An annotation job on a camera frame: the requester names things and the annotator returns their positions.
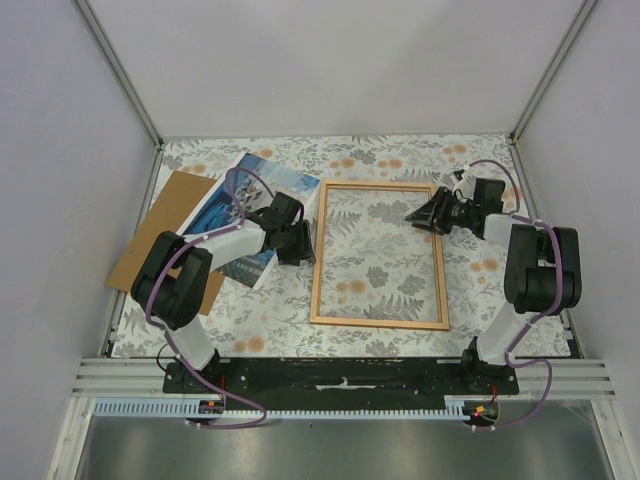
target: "cardboard sheet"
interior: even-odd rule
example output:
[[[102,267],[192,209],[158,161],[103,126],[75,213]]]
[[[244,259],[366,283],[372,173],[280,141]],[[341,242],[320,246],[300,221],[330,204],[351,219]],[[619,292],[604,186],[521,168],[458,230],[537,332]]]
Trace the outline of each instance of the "cardboard sheet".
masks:
[[[216,180],[184,172],[173,172],[142,225],[109,275],[106,285],[129,293],[131,286],[158,235],[177,231]],[[209,274],[200,313],[209,314],[222,287],[224,276]]]

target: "cable connector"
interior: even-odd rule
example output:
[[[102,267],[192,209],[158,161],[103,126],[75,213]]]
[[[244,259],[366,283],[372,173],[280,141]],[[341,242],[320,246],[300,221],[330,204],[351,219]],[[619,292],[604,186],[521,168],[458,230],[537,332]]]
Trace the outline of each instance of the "cable connector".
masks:
[[[454,170],[453,171],[453,175],[456,177],[456,179],[458,181],[462,180],[462,178],[464,177],[464,172],[466,171],[466,168],[463,168],[461,170]]]
[[[473,197],[473,185],[469,182],[468,177],[462,177],[462,179],[454,185],[452,192],[460,192],[462,201],[466,202]]]

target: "black bracket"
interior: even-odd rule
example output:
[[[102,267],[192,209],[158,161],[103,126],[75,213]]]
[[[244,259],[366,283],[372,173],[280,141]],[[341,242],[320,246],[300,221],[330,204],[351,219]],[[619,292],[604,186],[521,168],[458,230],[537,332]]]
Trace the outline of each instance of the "black bracket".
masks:
[[[309,221],[304,220],[304,206],[289,195],[277,192],[271,205],[251,212],[247,218],[258,224],[266,237],[262,251],[275,249],[281,265],[300,265],[300,261],[315,263],[311,245]]]
[[[582,295],[578,232],[573,228],[553,231],[562,257],[562,300],[551,315],[576,306]],[[539,265],[544,260],[548,265]],[[531,225],[513,225],[504,274],[504,294],[518,313],[542,312],[556,298],[555,256],[549,234]]]
[[[440,187],[422,207],[407,215],[412,227],[444,235],[453,227],[468,228],[478,238],[484,238],[488,215],[502,213],[505,183],[502,180],[478,178],[473,199],[463,202],[447,187]]]
[[[500,375],[469,374],[459,361],[438,358],[229,358],[202,375],[269,410],[437,410],[445,395],[491,395],[494,385],[500,395],[519,393],[508,367]],[[210,393],[179,363],[167,366],[162,391]],[[246,406],[228,399],[226,408]]]
[[[165,265],[184,244],[181,236],[169,231],[161,233],[154,242],[131,287],[131,296],[143,309]],[[170,329],[184,327],[200,310],[211,260],[209,251],[192,247],[174,264],[174,268],[180,268],[177,276],[167,275],[160,285],[151,313]]]
[[[516,371],[508,365],[489,365],[478,357],[478,337],[473,337],[460,358],[460,380],[469,392],[480,393],[487,385],[498,387],[500,394],[507,393],[504,386],[516,378]]]

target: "glass pane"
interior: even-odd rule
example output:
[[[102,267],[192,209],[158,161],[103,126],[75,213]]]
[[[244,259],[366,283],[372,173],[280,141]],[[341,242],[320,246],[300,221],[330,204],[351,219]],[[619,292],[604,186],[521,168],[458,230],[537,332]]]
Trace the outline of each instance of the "glass pane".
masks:
[[[431,234],[404,220],[428,200],[328,190],[320,316],[439,321]]]

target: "white wall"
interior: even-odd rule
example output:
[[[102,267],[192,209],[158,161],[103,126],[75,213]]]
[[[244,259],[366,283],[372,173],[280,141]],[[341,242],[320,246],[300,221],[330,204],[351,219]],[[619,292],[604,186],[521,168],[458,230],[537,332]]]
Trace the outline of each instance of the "white wall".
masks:
[[[68,0],[0,6],[0,478],[49,466],[152,145]]]
[[[640,448],[640,3],[600,2],[520,145],[544,218],[580,234],[581,344]]]
[[[91,0],[164,136],[511,131],[581,0]]]

